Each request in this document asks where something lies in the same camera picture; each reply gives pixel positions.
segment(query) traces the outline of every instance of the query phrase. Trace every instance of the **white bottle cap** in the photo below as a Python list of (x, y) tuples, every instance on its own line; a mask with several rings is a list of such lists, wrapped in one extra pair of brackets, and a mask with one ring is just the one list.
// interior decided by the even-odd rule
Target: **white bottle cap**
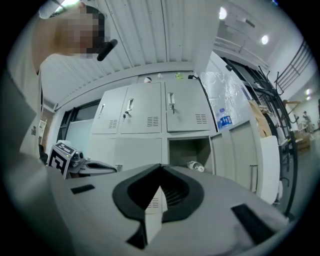
[(199, 167), (198, 167), (198, 171), (201, 172), (201, 173), (203, 173), (203, 172), (205, 171), (205, 168), (204, 168), (203, 166), (199, 166)]

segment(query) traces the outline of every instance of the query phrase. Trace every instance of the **water bottle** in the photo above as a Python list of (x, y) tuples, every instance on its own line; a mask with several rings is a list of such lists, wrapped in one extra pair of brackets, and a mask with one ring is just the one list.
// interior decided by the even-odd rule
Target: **water bottle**
[(203, 173), (205, 170), (204, 166), (201, 163), (196, 162), (196, 161), (187, 162), (186, 164), (187, 164), (188, 168), (191, 170), (195, 170), (195, 171), (198, 171), (201, 173)]
[(219, 112), (216, 114), (216, 119), (219, 131), (232, 125), (231, 117), (224, 108), (220, 108)]

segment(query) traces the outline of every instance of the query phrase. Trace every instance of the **reflective plastic wrap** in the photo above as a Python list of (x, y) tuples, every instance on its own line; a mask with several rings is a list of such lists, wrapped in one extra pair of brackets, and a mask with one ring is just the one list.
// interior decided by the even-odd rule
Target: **reflective plastic wrap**
[(218, 131), (252, 117), (248, 103), (250, 95), (244, 85), (237, 84), (232, 75), (202, 72), (200, 79), (208, 95)]

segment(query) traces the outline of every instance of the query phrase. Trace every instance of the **door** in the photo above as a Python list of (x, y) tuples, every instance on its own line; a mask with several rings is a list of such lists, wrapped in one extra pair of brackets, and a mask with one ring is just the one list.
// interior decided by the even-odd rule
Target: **door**
[(165, 83), (168, 132), (208, 131), (210, 106), (198, 80)]
[(90, 134), (86, 157), (89, 157), (92, 161), (100, 161), (115, 166), (115, 146), (115, 138), (106, 138), (103, 135)]
[(91, 130), (92, 134), (117, 133), (121, 110), (127, 90), (127, 87), (121, 87), (107, 90), (103, 94), (94, 116)]
[(214, 174), (231, 179), (256, 192), (258, 157), (250, 121), (211, 137)]
[(161, 162), (161, 138), (117, 138), (115, 141), (114, 164), (123, 165), (123, 171)]
[(161, 133), (160, 83), (131, 85), (123, 104), (121, 122), (122, 134)]

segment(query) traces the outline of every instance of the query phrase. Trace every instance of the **brown paper bag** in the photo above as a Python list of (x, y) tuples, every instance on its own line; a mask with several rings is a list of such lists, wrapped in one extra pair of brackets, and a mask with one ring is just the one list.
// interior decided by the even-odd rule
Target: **brown paper bag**
[(252, 108), (253, 114), (255, 116), (255, 120), (258, 124), (259, 132), (261, 138), (271, 136), (271, 130), (269, 127), (269, 124), (264, 117), (264, 115), (261, 113), (258, 104), (254, 100), (248, 100), (250, 103), (250, 106)]

